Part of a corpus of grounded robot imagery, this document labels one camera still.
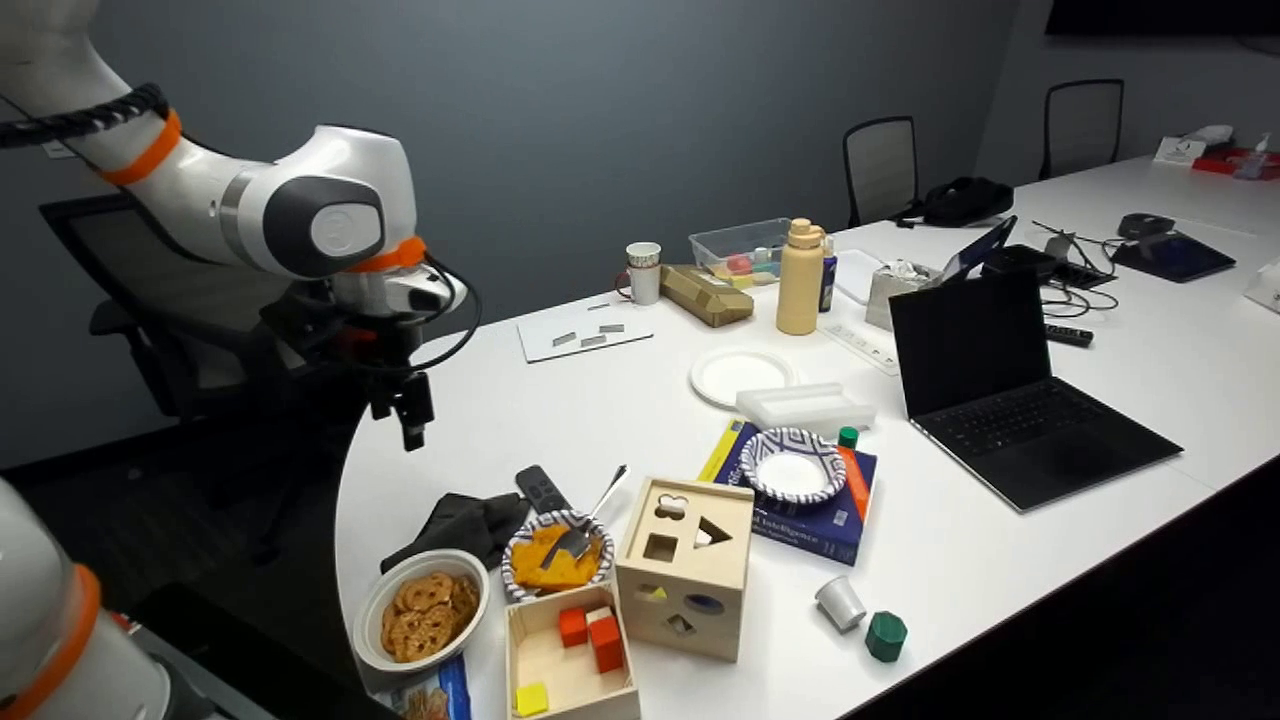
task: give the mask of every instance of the yellow cube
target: yellow cube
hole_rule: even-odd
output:
[[[539,712],[547,712],[547,685],[534,683],[516,691],[516,712],[521,717],[531,717]]]

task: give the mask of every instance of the gray wall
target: gray wall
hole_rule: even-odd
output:
[[[690,232],[841,227],[840,136],[869,118],[918,118],[923,187],[970,172],[1014,14],[1012,0],[133,0],[102,3],[93,37],[228,154],[278,158],[319,122],[401,138],[420,234],[492,322],[607,290],[628,242],[678,261]],[[36,151],[3,161],[0,304],[29,340],[3,360],[22,423],[6,421],[0,468],[156,427],[123,342],[83,333],[100,293],[36,214],[84,192],[86,173]],[[42,275],[23,277],[33,263]],[[20,316],[32,296],[65,322]],[[76,379],[86,363],[93,382]]]
[[[1020,184],[1036,179],[1043,146],[1044,91],[1093,77],[1125,81],[1120,158],[1151,155],[1165,135],[1207,124],[1235,127],[1253,145],[1280,133],[1280,59],[1230,38],[1079,40],[1044,36],[1052,0],[1023,0],[991,106],[977,172]]]

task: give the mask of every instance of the conference table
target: conference table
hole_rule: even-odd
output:
[[[801,382],[838,382],[878,411],[859,441],[879,464],[858,562],[849,568],[755,537],[739,661],[631,643],[644,715],[828,720],[869,702],[1280,451],[1280,315],[1242,296],[1257,269],[1280,255],[1280,183],[1149,159],[1116,163],[1019,187],[1012,213],[1020,222],[1009,242],[1043,247],[1051,233],[1032,219],[1110,238],[1120,218],[1135,211],[1172,217],[1238,265],[1187,284],[1119,268],[1100,288],[1119,300],[1117,309],[1052,320],[1093,331],[1093,345],[1051,343],[1051,360],[1060,378],[1183,446],[1180,456],[1019,514],[908,423],[899,377],[823,333],[780,333],[777,286],[751,290],[755,315],[718,329],[666,299],[639,307],[603,293],[481,328],[431,372],[436,420],[424,448],[404,452],[398,424],[366,413],[338,493],[343,618],[349,626],[379,561],[415,537],[440,496],[511,492],[515,474],[532,464],[579,507],[594,505],[614,469],[628,464],[631,475],[600,511],[621,537],[643,479],[695,478],[733,416],[692,392],[692,363],[726,346],[764,348],[797,368]],[[837,251],[942,268],[982,232],[881,222],[833,237]],[[1105,266],[1098,247],[1087,245],[1085,252]],[[832,318],[892,342],[863,322],[860,305],[836,295]],[[648,324],[653,337],[525,363],[518,323],[605,301]],[[453,341],[436,340],[419,356]],[[841,635],[815,606],[814,592],[841,574],[870,611],[905,620],[897,662],[874,660],[863,628]],[[465,651],[476,719],[507,716],[506,598],[497,573],[493,580],[489,612]]]

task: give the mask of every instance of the office chair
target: office chair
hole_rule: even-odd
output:
[[[259,559],[274,556],[280,521],[305,484],[300,466],[323,446],[316,401],[330,400],[349,379],[342,368],[307,365],[260,320],[259,309],[288,291],[291,281],[187,255],[124,193],[52,202],[40,211],[110,297],[93,311],[90,334],[124,336],[164,415],[182,423],[233,414],[296,418],[280,424],[297,437],[269,438],[282,448],[306,448],[288,459],[279,501],[257,538]]]
[[[911,115],[879,118],[845,133],[849,227],[883,220],[920,195]]]
[[[1115,163],[1123,117],[1123,79],[1078,79],[1048,88],[1039,179]]]

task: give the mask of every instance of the wooden box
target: wooden box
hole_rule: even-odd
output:
[[[618,550],[632,639],[737,661],[751,488],[649,478]]]
[[[622,630],[625,664],[600,674],[591,644],[563,647],[561,610],[582,607],[588,612],[612,607]],[[507,607],[507,714],[516,720],[516,691],[532,683],[547,685],[547,712],[539,720],[637,720],[640,692],[631,676],[631,648],[612,582],[586,585]]]

